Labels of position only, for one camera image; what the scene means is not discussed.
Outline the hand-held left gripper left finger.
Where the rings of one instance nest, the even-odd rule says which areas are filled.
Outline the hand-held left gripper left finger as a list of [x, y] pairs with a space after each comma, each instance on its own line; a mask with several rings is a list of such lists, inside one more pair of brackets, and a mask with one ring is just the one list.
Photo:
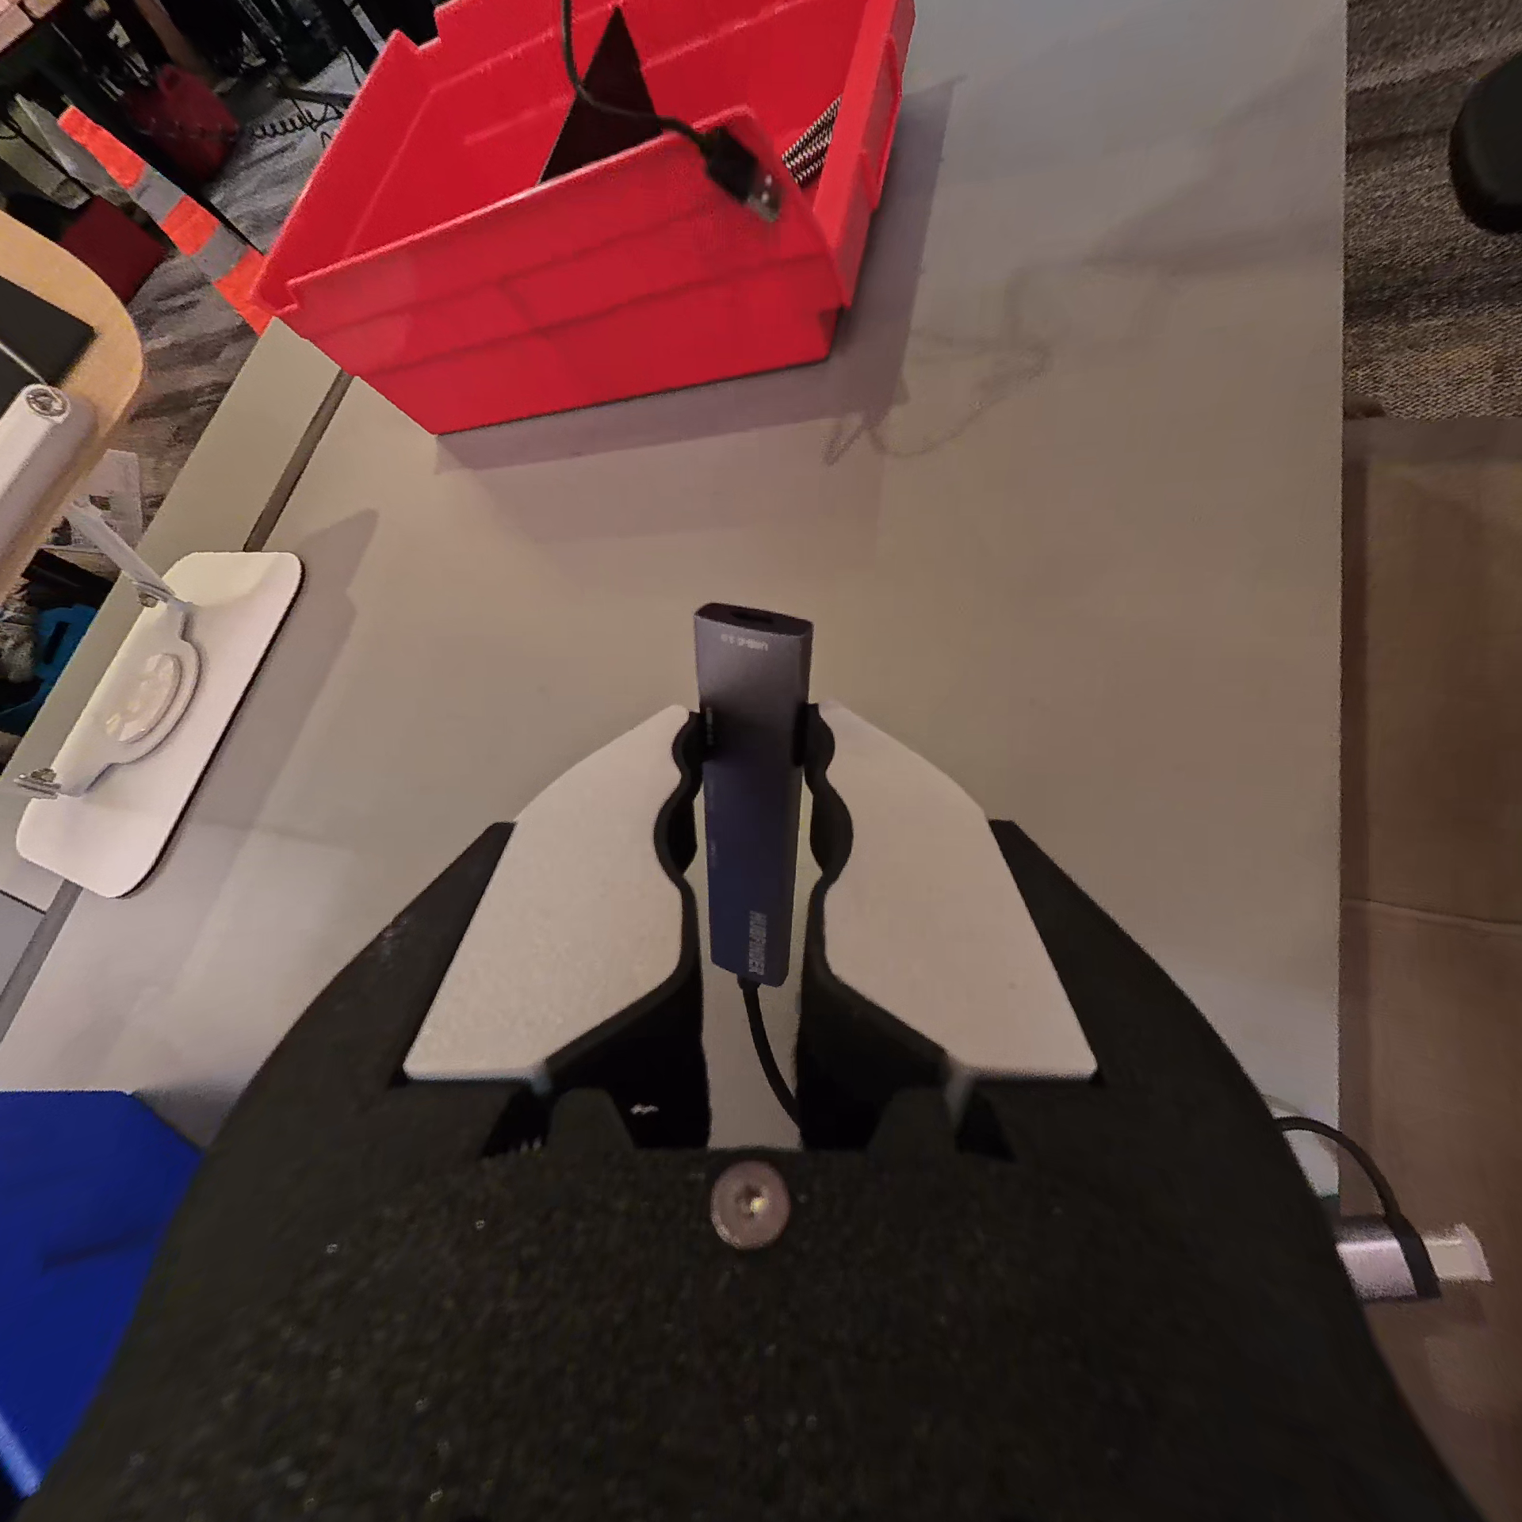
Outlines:
[[712, 1111], [688, 876], [701, 750], [696, 715], [665, 707], [522, 810], [405, 1057], [411, 1083]]

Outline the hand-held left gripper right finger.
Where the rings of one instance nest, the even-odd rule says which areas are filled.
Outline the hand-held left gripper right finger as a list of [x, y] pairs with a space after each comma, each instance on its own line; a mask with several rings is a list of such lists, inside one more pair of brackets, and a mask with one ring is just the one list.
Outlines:
[[825, 701], [810, 715], [799, 1054], [874, 1113], [939, 1089], [1089, 1083], [1096, 1056], [993, 821], [906, 742]]

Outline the blue plastic bin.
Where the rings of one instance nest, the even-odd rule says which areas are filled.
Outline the blue plastic bin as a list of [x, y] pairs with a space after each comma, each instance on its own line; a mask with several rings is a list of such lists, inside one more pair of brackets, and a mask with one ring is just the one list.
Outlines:
[[100, 1392], [202, 1157], [132, 1094], [2, 1094], [2, 1465], [18, 1501]]

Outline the red plastic bin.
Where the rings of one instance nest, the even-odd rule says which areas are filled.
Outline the red plastic bin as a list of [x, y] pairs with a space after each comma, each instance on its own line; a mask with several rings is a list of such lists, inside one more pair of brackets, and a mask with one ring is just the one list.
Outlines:
[[619, 5], [657, 139], [541, 184], [573, 104], [562, 3], [392, 35], [260, 301], [443, 436], [823, 360], [904, 104], [910, 1]]

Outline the grey desk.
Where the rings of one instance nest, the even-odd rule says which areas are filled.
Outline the grey desk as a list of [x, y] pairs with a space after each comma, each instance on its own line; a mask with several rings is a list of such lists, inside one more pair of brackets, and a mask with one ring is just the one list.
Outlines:
[[693, 612], [1018, 823], [1338, 1119], [1343, 3], [925, 3], [820, 366], [435, 441], [271, 330], [162, 510], [306, 582], [157, 873], [49, 905], [5, 1089], [192, 1138]]

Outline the white folding stand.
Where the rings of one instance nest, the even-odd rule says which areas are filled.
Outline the white folding stand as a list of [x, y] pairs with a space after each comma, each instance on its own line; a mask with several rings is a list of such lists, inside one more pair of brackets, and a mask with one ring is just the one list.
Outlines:
[[135, 591], [138, 613], [53, 759], [21, 772], [16, 853], [110, 900], [160, 865], [302, 591], [292, 551], [210, 550], [153, 569], [88, 499], [67, 523]]

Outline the orange traffic cone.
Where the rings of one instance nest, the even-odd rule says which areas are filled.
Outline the orange traffic cone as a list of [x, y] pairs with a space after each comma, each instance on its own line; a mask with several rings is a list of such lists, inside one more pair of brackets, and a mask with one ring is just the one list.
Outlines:
[[105, 125], [68, 108], [59, 117], [61, 130], [100, 163], [114, 181], [179, 250], [254, 333], [263, 334], [275, 320], [260, 301], [257, 285], [265, 255], [208, 204], [186, 193], [140, 152]]

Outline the black divider in red bin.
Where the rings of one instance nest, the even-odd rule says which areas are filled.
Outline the black divider in red bin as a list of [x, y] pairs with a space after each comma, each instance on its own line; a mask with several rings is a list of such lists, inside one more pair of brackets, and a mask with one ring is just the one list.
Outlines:
[[657, 141], [663, 133], [622, 6], [609, 11], [587, 66], [581, 65], [574, 41], [571, 1], [560, 6], [560, 43], [574, 98], [544, 161], [541, 184]]

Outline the red floor bag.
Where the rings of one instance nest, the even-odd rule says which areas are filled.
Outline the red floor bag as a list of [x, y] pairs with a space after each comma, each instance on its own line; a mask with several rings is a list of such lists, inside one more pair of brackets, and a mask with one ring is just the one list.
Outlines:
[[216, 181], [241, 138], [241, 123], [222, 96], [175, 63], [157, 68], [148, 84], [129, 85], [122, 104], [130, 123], [162, 150], [187, 188]]

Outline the black office chair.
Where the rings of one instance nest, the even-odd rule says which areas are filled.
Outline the black office chair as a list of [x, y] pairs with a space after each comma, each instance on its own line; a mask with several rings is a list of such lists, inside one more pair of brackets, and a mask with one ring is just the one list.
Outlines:
[[1456, 203], [1478, 228], [1521, 234], [1521, 54], [1467, 93], [1449, 136]]

